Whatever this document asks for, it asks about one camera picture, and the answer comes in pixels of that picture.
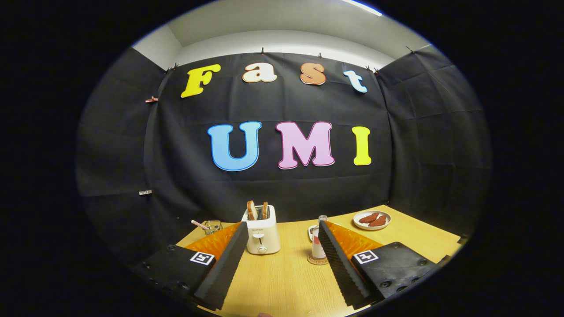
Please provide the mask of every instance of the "white plate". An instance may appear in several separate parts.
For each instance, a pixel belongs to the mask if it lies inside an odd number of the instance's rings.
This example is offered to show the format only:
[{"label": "white plate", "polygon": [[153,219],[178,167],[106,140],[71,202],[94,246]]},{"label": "white plate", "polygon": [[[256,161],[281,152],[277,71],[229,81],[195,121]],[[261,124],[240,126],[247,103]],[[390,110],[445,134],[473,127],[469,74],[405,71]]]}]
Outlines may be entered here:
[{"label": "white plate", "polygon": [[316,226],[317,226],[317,225],[314,224],[313,226],[310,226],[310,227],[307,229],[307,235],[310,236],[310,240],[311,240],[312,242],[314,241],[314,235],[311,233],[311,229],[315,228]]},{"label": "white plate", "polygon": [[[385,222],[382,226],[376,226],[376,227],[368,227],[368,224],[367,224],[367,223],[360,223],[360,222],[358,222],[358,221],[361,220],[362,218],[367,217],[367,216],[369,216],[369,215],[371,215],[371,214],[373,214],[373,213],[379,213],[378,217],[380,217],[381,215],[386,216],[386,222]],[[385,228],[387,225],[390,224],[390,222],[391,222],[391,216],[388,215],[388,214],[385,213],[385,212],[381,212],[380,210],[366,210],[366,211],[364,211],[364,212],[360,212],[360,213],[354,215],[352,221],[354,222],[354,224],[355,224],[357,227],[359,227],[359,228],[361,228],[361,229],[365,229],[365,230],[380,230],[380,229],[383,229],[383,228]]]}]

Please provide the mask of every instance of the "yellow letter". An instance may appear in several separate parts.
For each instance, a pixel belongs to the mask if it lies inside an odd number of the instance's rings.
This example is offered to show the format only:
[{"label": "yellow letter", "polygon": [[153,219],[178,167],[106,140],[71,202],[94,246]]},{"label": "yellow letter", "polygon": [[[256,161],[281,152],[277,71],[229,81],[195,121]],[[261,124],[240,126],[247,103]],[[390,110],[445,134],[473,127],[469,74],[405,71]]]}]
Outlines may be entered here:
[{"label": "yellow letter", "polygon": [[370,130],[364,126],[356,126],[352,129],[356,135],[356,157],[354,165],[370,165],[372,159],[368,156],[368,134]]},{"label": "yellow letter", "polygon": [[186,84],[186,90],[180,95],[181,98],[190,97],[194,95],[201,94],[204,89],[200,87],[200,82],[204,85],[209,84],[212,80],[212,72],[217,73],[221,69],[219,64],[214,64],[211,66],[195,68],[188,72],[188,83]]},{"label": "yellow letter", "polygon": [[246,82],[271,82],[278,78],[274,75],[274,67],[269,63],[254,63],[245,67],[245,70],[248,71],[243,74],[243,80]]}]

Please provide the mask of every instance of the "cork coaster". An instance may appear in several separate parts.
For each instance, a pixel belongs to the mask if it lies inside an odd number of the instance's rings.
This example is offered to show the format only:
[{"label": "cork coaster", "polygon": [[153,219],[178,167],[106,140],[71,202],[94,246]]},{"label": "cork coaster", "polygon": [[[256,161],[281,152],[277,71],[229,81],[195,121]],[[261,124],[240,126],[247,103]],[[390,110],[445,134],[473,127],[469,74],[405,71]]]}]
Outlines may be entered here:
[{"label": "cork coaster", "polygon": [[315,264],[315,265],[324,265],[329,263],[329,260],[327,260],[327,258],[323,258],[323,259],[314,259],[311,254],[309,256],[307,256],[307,260],[310,261],[310,263]]}]

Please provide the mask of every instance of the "white toaster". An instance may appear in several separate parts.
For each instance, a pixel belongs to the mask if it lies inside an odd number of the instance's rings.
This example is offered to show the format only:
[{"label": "white toaster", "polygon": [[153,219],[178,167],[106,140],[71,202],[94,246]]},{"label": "white toaster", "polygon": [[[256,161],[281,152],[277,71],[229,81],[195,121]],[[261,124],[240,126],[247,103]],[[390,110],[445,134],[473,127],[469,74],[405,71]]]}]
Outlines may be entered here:
[{"label": "white toaster", "polygon": [[[263,206],[256,206],[257,212],[261,213]],[[253,254],[271,254],[280,250],[280,236],[276,226],[276,211],[272,205],[268,205],[267,219],[249,220],[249,210],[245,209],[241,221],[247,223],[249,230],[249,241],[247,250]]]}]

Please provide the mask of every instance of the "sticker label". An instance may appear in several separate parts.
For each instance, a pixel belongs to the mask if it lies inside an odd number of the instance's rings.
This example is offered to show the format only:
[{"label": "sticker label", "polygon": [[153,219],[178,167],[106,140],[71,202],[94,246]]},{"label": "sticker label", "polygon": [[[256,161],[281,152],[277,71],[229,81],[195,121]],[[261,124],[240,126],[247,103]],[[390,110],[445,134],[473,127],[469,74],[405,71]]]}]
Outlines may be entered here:
[{"label": "sticker label", "polygon": [[213,257],[214,257],[213,254],[198,252],[194,254],[194,256],[190,259],[190,261],[203,265],[208,265],[212,261]]},{"label": "sticker label", "polygon": [[367,262],[378,259],[378,257],[371,250],[357,253],[354,255],[354,257],[358,260],[360,264],[365,264]]}]

